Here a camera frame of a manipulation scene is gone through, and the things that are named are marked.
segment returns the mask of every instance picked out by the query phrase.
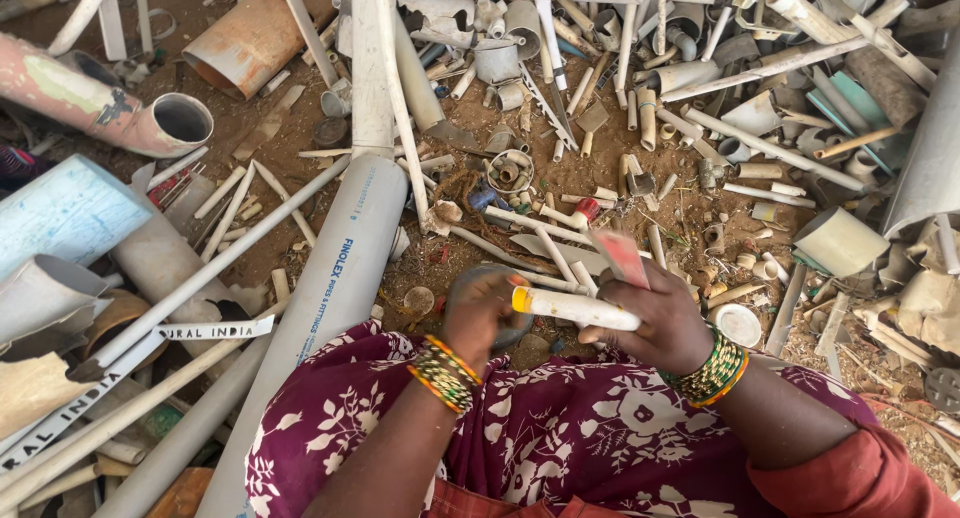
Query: orange bangle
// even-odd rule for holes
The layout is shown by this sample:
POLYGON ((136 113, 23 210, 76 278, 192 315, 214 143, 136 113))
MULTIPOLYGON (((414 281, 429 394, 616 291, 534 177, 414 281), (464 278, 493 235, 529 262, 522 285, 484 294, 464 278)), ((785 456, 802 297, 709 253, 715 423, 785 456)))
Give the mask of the orange bangle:
POLYGON ((449 345, 438 340, 437 336, 434 336, 433 334, 427 334, 426 340, 432 343, 433 345, 437 346, 440 351, 446 353, 447 356, 450 357, 450 359, 452 359, 454 363, 456 363, 458 366, 462 368, 463 372, 466 372, 466 375, 473 380, 475 385, 480 385, 483 383, 483 379, 481 379, 480 377, 477 377, 476 372, 474 372, 474 370, 469 365, 467 365, 467 363, 464 362, 464 360, 456 352, 453 352, 453 350, 450 349, 449 345))
POLYGON ((720 392, 714 394, 704 401, 690 401, 690 406, 694 408, 704 408, 714 404, 717 400, 720 400, 730 392, 730 389, 734 388, 734 385, 740 381, 740 378, 743 376, 743 373, 747 370, 747 365, 750 364, 750 352, 747 351, 747 348, 740 346, 743 349, 743 364, 740 365, 740 369, 736 371, 736 374, 726 382, 724 387, 720 389, 720 392))
POLYGON ((434 396, 439 398, 439 401, 443 402, 444 404, 446 404, 448 408, 453 410, 453 413, 459 415, 464 412, 460 407, 456 406, 453 403, 453 401, 450 401, 447 398, 445 398, 443 393, 441 393, 432 384, 430 384, 430 381, 426 380, 426 377, 424 377, 424 375, 421 374, 420 370, 418 370, 416 366, 414 366, 413 364, 407 364, 407 370, 409 370, 410 373, 414 375, 416 380, 422 383, 424 387, 426 387, 427 389, 430 389, 430 392, 432 392, 434 396))

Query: dirt ground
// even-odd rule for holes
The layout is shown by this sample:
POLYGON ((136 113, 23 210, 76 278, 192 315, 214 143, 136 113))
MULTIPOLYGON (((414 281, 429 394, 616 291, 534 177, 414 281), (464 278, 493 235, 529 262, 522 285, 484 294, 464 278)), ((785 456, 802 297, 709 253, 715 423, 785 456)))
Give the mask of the dirt ground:
MULTIPOLYGON (((150 0, 150 8, 163 8, 171 12, 176 18, 177 27, 172 35, 164 38, 156 46, 163 50, 161 56, 163 65, 132 93, 144 101, 149 101, 177 89, 180 93, 198 98, 210 109, 215 119, 215 129, 207 143, 210 151, 200 162, 206 165, 203 175, 211 180, 218 180, 226 178, 230 171, 238 166, 238 162, 231 154, 246 134, 257 126, 258 121, 282 99, 292 85, 305 85, 306 91, 291 108, 290 114, 285 116, 279 133, 252 156, 269 168, 281 180, 288 192, 294 193, 318 173, 315 160, 298 157, 297 153, 315 148, 311 132, 314 124, 323 118, 320 95, 326 86, 319 72, 306 66, 299 55, 286 66, 293 72, 292 76, 266 98, 257 97, 248 102, 235 101, 213 88, 187 65, 183 67, 183 78, 178 86, 175 77, 175 61, 181 58, 183 48, 203 33, 213 21, 221 18, 232 8, 232 5, 220 1, 213 3, 210 7, 204 7, 202 1, 150 0)), ((137 10, 134 0, 120 0, 120 3, 128 42, 139 48, 136 30, 137 10)), ((0 24, 0 30, 47 46, 56 31, 63 26, 75 5, 76 2, 71 2, 66 5, 43 8, 35 14, 0 24)), ((157 24, 162 26, 166 23, 157 21, 157 24)), ((76 48, 100 60, 104 59, 101 33, 96 18, 83 33, 76 48)), ((576 83, 580 81, 584 71, 591 64, 581 58, 567 57, 571 58, 566 66, 566 73, 571 87, 569 92, 572 93, 572 88, 575 88, 576 83)), ((543 85, 539 62, 534 59, 528 62, 528 67, 534 80, 540 85, 541 92, 549 100, 550 93, 543 85)), ((670 173, 677 174, 679 179, 677 187, 660 202, 659 210, 649 211, 641 201, 636 201, 631 210, 620 216, 621 227, 633 234, 638 246, 649 250, 645 230, 655 221, 660 227, 671 232, 663 238, 668 261, 675 262, 684 271, 692 273, 695 269, 711 263, 705 254, 706 243, 702 236, 703 230, 708 225, 704 212, 712 212, 713 219, 716 219, 719 213, 726 213, 729 215, 729 221, 726 224, 726 250, 724 254, 716 257, 717 260, 726 263, 726 272, 722 274, 722 280, 731 288, 749 282, 753 278, 752 275, 733 265, 733 261, 743 251, 742 241, 747 239, 751 232, 763 228, 760 221, 750 218, 750 209, 755 200, 726 191, 704 192, 701 190, 696 171, 696 160, 700 156, 692 151, 676 149, 679 136, 675 136, 672 141, 658 141, 654 152, 643 150, 639 132, 625 129, 626 113, 618 107, 612 87, 613 84, 608 82, 604 89, 598 93, 594 92, 590 98, 603 102, 610 119, 597 131, 592 156, 589 158, 581 158, 572 152, 566 152, 561 162, 553 163, 550 157, 555 136, 550 134, 541 137, 541 134, 550 127, 534 107, 532 131, 527 134, 526 141, 531 145, 530 154, 534 157, 535 175, 532 186, 536 189, 535 197, 542 198, 544 191, 559 196, 563 193, 590 195, 596 187, 616 190, 619 157, 624 153, 634 154, 639 158, 644 171, 654 175, 657 187, 670 173), (686 239, 689 248, 675 239, 686 239)), ((519 131, 519 110, 500 114, 493 108, 483 107, 481 102, 484 92, 484 83, 476 80, 460 101, 446 98, 441 100, 441 105, 453 124, 473 132, 481 143, 486 141, 489 131, 500 122, 519 131)), ((568 97, 569 95, 564 95, 564 101, 568 97)), ((676 107, 671 106, 671 109, 676 112, 676 107)), ((575 123, 571 122, 571 126, 575 139, 578 142, 582 141, 583 132, 575 123)), ((430 152, 433 156, 452 154, 457 162, 454 172, 464 167, 463 160, 468 157, 465 153, 439 143, 436 139, 430 140, 430 152)), ((72 137, 57 144, 45 155, 45 158, 58 161, 73 153, 88 156, 125 182, 130 180, 134 171, 150 162, 150 159, 144 156, 136 156, 84 136, 72 137)), ((166 162, 167 160, 162 160, 160 165, 166 166, 166 162)), ((762 180, 738 180, 738 183, 764 190, 768 188, 762 180)), ((333 200, 337 187, 338 182, 331 182, 312 201, 301 208, 315 232, 323 227, 326 210, 333 200)), ((250 193, 258 197, 257 201, 263 205, 265 213, 269 213, 281 203, 276 193, 259 177, 253 181, 250 193)), ((564 213, 573 211, 573 205, 558 202, 557 206, 558 210, 564 213)), ((788 205, 776 206, 776 220, 787 230, 777 230, 774 236, 757 240, 755 246, 760 252, 772 252, 785 267, 789 267, 791 265, 788 251, 790 239, 815 216, 815 211, 788 205)), ((262 217, 261 213, 249 221, 255 223, 262 217)), ((468 217, 467 224, 476 226, 475 221, 470 221, 472 219, 468 217)), ((431 312, 424 318, 415 320, 414 317, 396 310, 396 306, 402 303, 406 291, 414 286, 423 286, 432 291, 437 298, 441 298, 446 294, 458 273, 482 261, 492 261, 493 257, 459 237, 421 236, 416 217, 412 212, 404 213, 401 225, 405 227, 412 244, 398 263, 391 264, 386 269, 381 284, 386 298, 379 298, 377 303, 386 310, 384 322, 388 330, 408 330, 414 323, 414 332, 436 332, 442 322, 442 316, 437 312, 431 312)), ((237 259, 234 265, 226 269, 222 274, 222 280, 228 286, 232 284, 243 287, 254 287, 260 284, 270 286, 271 270, 286 267, 294 285, 303 269, 309 250, 295 252, 292 246, 303 240, 303 235, 293 220, 284 220, 246 254, 237 259)), ((510 248, 511 243, 506 240, 506 235, 500 237, 499 243, 505 248, 510 248)), ((768 282, 768 286, 758 293, 740 301, 743 301, 742 304, 759 317, 765 339, 773 325, 776 316, 775 308, 780 304, 783 288, 778 281, 774 280, 768 282)), ((272 298, 273 291, 270 291, 268 296, 272 298)), ((813 352, 816 338, 810 333, 807 323, 800 316, 809 308, 810 304, 797 310, 795 327, 791 330, 784 357, 793 363, 827 370, 826 361, 813 352)), ((880 377, 903 384, 898 397, 893 399, 894 403, 927 422, 935 419, 938 412, 922 402, 924 400, 922 375, 916 364, 902 365, 898 356, 884 352, 859 339, 857 329, 853 326, 850 330, 854 339, 848 347, 858 359, 866 363, 880 377)), ((537 318, 531 333, 543 338, 548 344, 562 340, 563 348, 558 353, 561 356, 593 354, 593 348, 576 343, 573 327, 560 327, 554 321, 537 318)), ((527 344, 527 347, 519 347, 518 351, 515 351, 514 366, 534 365, 544 359, 546 353, 543 342, 530 339, 524 340, 524 344, 527 344)), ((845 352, 839 353, 839 361, 844 384, 847 387, 863 393, 882 392, 883 389, 878 388, 877 383, 845 352)), ((880 412, 878 417, 886 428, 893 430, 906 442, 912 461, 923 468, 938 487, 953 494, 956 490, 954 480, 960 478, 960 470, 954 466, 927 431, 916 422, 891 410, 880 412)))

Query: pink pipe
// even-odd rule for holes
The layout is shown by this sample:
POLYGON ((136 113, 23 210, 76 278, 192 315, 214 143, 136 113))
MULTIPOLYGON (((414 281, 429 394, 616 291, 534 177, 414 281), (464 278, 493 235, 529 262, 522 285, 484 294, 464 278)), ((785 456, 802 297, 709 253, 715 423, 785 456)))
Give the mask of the pink pipe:
POLYGON ((0 97, 152 158, 183 156, 213 132, 213 117, 196 98, 171 92, 144 107, 123 88, 68 68, 7 33, 0 33, 0 97))

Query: pipe elbow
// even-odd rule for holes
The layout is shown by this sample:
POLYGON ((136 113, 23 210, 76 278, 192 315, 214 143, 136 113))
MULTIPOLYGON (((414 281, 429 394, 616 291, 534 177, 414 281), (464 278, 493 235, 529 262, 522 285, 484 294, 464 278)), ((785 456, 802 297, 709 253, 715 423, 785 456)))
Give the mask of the pipe elbow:
POLYGON ((680 58, 688 63, 697 58, 697 41, 679 27, 670 27, 666 30, 666 39, 677 46, 680 58))

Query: woman's left hand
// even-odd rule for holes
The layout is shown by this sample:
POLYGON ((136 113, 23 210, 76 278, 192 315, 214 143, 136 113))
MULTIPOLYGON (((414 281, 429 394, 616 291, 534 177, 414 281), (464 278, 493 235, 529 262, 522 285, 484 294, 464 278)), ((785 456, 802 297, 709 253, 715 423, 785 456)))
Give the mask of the woman's left hand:
MULTIPOLYGON (((514 287, 528 285, 519 274, 494 272, 471 281, 456 299, 447 299, 443 341, 478 374, 490 359, 500 318, 519 316, 511 305, 514 287)), ((510 321, 510 326, 519 328, 520 322, 510 321)))

